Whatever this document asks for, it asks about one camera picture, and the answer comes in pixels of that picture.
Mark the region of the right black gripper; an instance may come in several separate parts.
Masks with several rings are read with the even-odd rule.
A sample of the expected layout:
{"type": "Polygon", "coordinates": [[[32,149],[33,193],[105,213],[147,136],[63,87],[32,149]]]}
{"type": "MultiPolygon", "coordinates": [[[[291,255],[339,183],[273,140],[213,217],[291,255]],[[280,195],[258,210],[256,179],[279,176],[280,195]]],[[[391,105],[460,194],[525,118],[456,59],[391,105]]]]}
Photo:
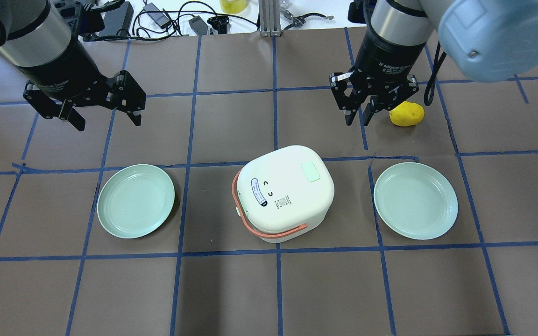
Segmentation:
{"type": "Polygon", "coordinates": [[[419,90],[406,79],[434,28],[418,0],[353,0],[351,21],[367,26],[351,71],[329,75],[331,92],[352,125],[368,97],[362,123],[380,111],[391,111],[419,90]],[[377,92],[368,96],[368,82],[377,92]]]}

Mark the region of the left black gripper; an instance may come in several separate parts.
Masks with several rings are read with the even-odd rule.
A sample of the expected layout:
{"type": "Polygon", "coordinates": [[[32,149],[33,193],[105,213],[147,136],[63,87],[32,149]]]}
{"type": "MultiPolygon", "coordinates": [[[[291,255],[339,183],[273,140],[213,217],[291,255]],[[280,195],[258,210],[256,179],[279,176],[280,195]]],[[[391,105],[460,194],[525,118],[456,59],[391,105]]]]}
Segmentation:
{"type": "Polygon", "coordinates": [[[79,42],[87,11],[77,0],[0,0],[0,55],[30,80],[24,100],[44,119],[68,121],[83,132],[85,119],[66,99],[77,105],[106,99],[108,109],[139,127],[147,94],[127,70],[113,78],[100,72],[79,42]]]}

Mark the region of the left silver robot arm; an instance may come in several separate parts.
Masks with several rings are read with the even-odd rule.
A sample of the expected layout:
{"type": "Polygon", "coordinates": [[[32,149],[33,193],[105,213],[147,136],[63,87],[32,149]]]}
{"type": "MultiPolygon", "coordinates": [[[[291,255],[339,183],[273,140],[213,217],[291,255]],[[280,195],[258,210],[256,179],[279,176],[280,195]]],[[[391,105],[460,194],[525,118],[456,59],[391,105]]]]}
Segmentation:
{"type": "Polygon", "coordinates": [[[146,94],[126,70],[100,72],[79,41],[103,30],[102,14],[122,6],[77,0],[0,0],[0,54],[26,78],[23,98],[43,117],[67,121],[79,131],[85,119],[77,108],[102,106],[142,122],[146,94]]]}

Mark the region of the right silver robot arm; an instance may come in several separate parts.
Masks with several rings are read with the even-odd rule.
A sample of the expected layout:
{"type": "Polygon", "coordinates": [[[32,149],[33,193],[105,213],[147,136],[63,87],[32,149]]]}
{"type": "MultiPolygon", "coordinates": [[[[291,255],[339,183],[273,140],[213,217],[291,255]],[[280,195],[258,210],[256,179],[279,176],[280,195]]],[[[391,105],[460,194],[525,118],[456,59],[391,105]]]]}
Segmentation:
{"type": "Polygon", "coordinates": [[[330,75],[346,125],[361,104],[367,125],[376,113],[418,92],[411,70],[433,32],[439,41],[424,93],[427,105],[446,58],[467,79],[483,83],[538,66],[538,0],[355,0],[349,13],[367,30],[350,70],[330,75]]]}

